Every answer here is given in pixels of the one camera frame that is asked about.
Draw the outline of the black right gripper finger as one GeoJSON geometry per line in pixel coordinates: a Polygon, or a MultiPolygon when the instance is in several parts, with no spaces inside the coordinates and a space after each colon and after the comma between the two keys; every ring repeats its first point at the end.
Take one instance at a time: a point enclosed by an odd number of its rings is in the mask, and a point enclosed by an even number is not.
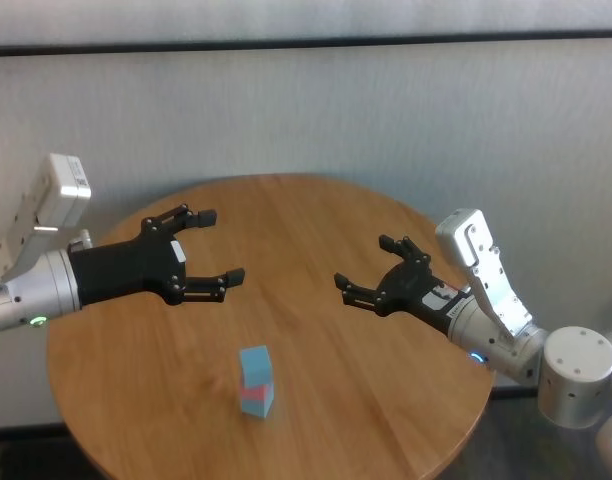
{"type": "Polygon", "coordinates": [[[382,300],[376,290],[356,285],[341,273],[334,274],[334,283],[345,305],[382,314],[382,300]]]}
{"type": "Polygon", "coordinates": [[[388,235],[380,235],[379,247],[401,258],[401,262],[393,266],[389,272],[406,271],[413,273],[430,272],[430,256],[414,244],[409,237],[395,240],[388,235]]]}

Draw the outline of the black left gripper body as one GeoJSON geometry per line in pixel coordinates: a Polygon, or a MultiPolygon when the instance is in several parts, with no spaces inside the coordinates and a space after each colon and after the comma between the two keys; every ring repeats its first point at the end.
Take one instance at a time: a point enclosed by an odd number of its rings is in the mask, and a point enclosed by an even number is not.
{"type": "Polygon", "coordinates": [[[146,229],[128,241],[68,254],[79,302],[92,305],[141,292],[168,305],[184,300],[185,257],[171,233],[146,229]]]}

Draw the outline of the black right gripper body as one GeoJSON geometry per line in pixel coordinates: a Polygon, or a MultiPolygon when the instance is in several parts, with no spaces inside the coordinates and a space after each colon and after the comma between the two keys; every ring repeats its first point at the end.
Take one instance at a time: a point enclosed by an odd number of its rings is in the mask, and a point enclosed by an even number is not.
{"type": "Polygon", "coordinates": [[[433,275],[428,260],[403,261],[388,271],[375,294],[375,313],[409,313],[441,333],[448,333],[455,313],[469,298],[433,275]]]}

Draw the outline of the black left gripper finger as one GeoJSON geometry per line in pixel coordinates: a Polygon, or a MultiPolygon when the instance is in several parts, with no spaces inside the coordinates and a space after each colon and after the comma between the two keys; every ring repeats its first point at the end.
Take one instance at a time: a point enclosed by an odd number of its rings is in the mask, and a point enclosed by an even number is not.
{"type": "Polygon", "coordinates": [[[173,280],[168,294],[168,304],[222,303],[230,288],[243,284],[245,274],[243,268],[237,268],[212,277],[185,276],[173,280]]]}
{"type": "Polygon", "coordinates": [[[159,216],[144,218],[141,222],[141,232],[173,235],[186,229],[211,227],[216,222],[216,210],[193,212],[186,204],[181,204],[159,216]]]}

